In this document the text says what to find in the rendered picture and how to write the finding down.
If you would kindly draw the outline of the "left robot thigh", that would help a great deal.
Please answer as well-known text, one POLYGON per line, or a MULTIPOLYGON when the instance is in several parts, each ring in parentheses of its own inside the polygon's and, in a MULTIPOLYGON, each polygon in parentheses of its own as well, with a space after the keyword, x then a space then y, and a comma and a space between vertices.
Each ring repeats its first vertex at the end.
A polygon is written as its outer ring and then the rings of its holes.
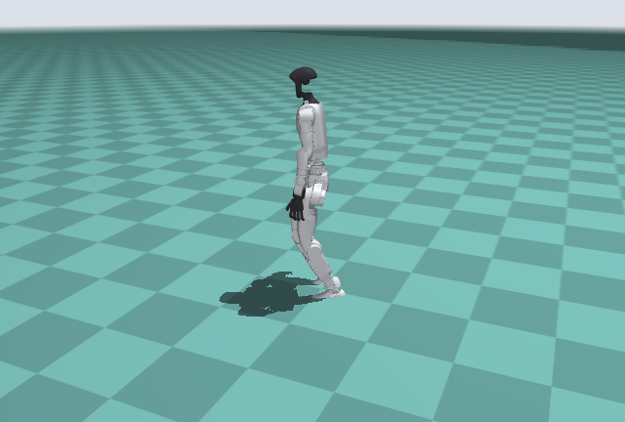
POLYGON ((314 182, 313 187, 306 188, 305 198, 302 199, 304 205, 303 217, 305 221, 302 221, 299 217, 300 221, 297 220, 297 232, 300 244, 307 257, 307 251, 313 244, 320 246, 322 251, 320 242, 316 239, 312 239, 312 237, 317 218, 317 209, 314 207, 323 205, 325 195, 326 190, 323 189, 323 185, 314 182))

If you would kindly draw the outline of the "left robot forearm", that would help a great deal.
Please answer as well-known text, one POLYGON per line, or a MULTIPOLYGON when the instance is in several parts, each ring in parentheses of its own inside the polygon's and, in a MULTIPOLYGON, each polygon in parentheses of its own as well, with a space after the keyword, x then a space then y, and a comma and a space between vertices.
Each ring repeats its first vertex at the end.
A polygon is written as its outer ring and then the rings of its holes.
POLYGON ((304 149, 299 149, 296 153, 297 156, 297 178, 295 179, 294 194, 302 196, 303 188, 306 188, 308 183, 309 170, 311 169, 308 163, 307 152, 304 149))

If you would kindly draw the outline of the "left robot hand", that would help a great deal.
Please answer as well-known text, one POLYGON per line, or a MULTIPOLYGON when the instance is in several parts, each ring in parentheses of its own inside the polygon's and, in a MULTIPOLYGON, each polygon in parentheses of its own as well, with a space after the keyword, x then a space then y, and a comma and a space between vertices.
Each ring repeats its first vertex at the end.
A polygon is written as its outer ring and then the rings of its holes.
POLYGON ((294 221, 297 221, 297 220, 300 221, 300 218, 301 218, 302 221, 305 221, 305 219, 303 217, 304 205, 303 205, 303 201, 302 201, 302 199, 305 198, 305 192, 306 192, 306 189, 303 188, 302 196, 299 196, 299 195, 295 195, 294 191, 293 191, 293 197, 294 198, 292 198, 290 203, 286 206, 286 211, 288 211, 289 208, 290 208, 289 217, 291 219, 293 218, 294 221), (297 219, 296 219, 296 212, 297 212, 297 219), (293 216, 292 216, 292 213, 293 213, 293 216))

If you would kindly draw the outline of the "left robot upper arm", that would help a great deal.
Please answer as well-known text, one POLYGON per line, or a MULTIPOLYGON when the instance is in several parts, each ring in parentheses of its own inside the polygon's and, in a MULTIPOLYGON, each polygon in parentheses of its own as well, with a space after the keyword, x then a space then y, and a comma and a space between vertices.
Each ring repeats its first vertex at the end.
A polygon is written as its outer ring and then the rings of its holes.
POLYGON ((304 149, 307 152, 308 160, 310 160, 313 157, 314 120, 315 120, 315 116, 314 116, 313 108, 307 107, 299 111, 298 122, 300 125, 300 140, 303 145, 302 149, 304 149))

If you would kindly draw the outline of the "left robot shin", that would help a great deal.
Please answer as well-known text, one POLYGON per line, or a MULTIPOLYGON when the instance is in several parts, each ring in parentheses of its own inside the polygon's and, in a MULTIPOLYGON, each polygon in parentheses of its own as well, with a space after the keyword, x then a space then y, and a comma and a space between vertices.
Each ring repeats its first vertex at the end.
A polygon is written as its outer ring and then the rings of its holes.
MULTIPOLYGON (((303 252, 302 252, 303 254, 303 252)), ((312 268, 313 272, 315 273, 315 275, 322 280, 323 284, 326 286, 327 289, 329 289, 329 291, 332 294, 338 294, 339 291, 337 289, 337 286, 332 278, 331 275, 331 269, 328 265, 327 260, 325 259, 320 246, 318 246, 317 244, 313 244, 310 246, 310 248, 307 251, 307 256, 304 256, 304 258, 306 259, 306 261, 308 262, 308 264, 310 265, 310 267, 312 268), (330 289, 330 288, 332 289, 330 289), (334 291, 334 293, 333 293, 334 291), (336 292, 338 291, 338 292, 336 292)))

